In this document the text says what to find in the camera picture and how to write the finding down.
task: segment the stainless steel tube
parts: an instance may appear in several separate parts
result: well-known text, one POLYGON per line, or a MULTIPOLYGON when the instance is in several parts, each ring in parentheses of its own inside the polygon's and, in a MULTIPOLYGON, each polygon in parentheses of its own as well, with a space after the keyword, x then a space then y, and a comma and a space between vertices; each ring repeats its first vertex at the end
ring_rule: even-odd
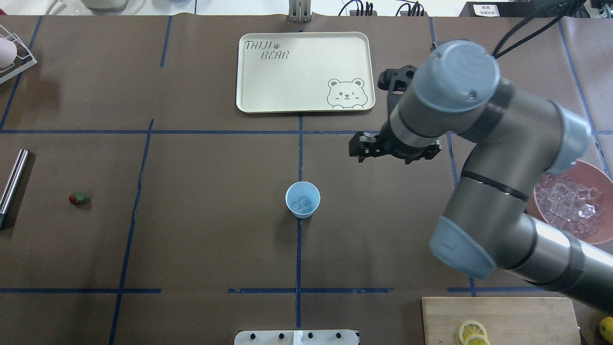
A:
POLYGON ((21 179, 21 175, 26 167, 29 156, 30 151, 19 151, 19 155, 17 155, 13 169, 10 172, 9 180, 6 182, 6 187, 4 187, 4 191, 0 196, 0 230, 3 230, 6 225, 6 218, 9 213, 10 203, 13 201, 15 190, 17 189, 17 185, 19 184, 19 180, 21 179))

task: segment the bear illustration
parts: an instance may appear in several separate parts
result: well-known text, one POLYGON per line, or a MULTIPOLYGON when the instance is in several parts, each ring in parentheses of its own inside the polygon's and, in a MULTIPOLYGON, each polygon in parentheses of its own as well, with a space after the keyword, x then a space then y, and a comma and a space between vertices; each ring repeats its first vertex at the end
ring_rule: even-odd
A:
POLYGON ((328 87, 330 88, 328 103, 332 109, 364 109, 364 104, 368 101, 364 92, 364 81, 360 78, 355 78, 350 82, 330 79, 328 87))

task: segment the white wire rack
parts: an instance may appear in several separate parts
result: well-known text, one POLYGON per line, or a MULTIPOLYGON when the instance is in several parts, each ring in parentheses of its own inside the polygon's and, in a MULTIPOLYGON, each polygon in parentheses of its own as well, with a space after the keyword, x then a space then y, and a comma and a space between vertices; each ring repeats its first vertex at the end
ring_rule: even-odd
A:
POLYGON ((0 36, 14 42, 17 46, 17 58, 8 67, 0 71, 0 84, 15 77, 17 74, 27 70, 36 64, 34 55, 28 49, 23 41, 14 33, 11 33, 4 26, 0 25, 0 36))

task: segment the wooden cutting board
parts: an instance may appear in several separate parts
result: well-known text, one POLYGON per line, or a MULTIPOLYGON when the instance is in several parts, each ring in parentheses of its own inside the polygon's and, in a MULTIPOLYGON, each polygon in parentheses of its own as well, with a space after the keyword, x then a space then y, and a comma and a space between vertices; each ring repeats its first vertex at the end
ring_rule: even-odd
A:
POLYGON ((573 303, 559 297, 423 297, 426 345, 460 345, 458 328, 477 320, 491 345, 580 345, 573 303))

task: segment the label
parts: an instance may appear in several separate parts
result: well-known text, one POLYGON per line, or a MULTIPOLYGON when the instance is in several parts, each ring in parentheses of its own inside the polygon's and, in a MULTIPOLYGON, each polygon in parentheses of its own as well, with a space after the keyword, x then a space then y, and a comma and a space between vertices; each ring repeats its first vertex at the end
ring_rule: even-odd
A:
POLYGON ((473 5, 474 14, 480 17, 500 17, 496 5, 473 5))
POLYGON ((273 41, 246 41, 245 50, 256 51, 260 60, 287 60, 289 50, 283 50, 281 44, 273 41))

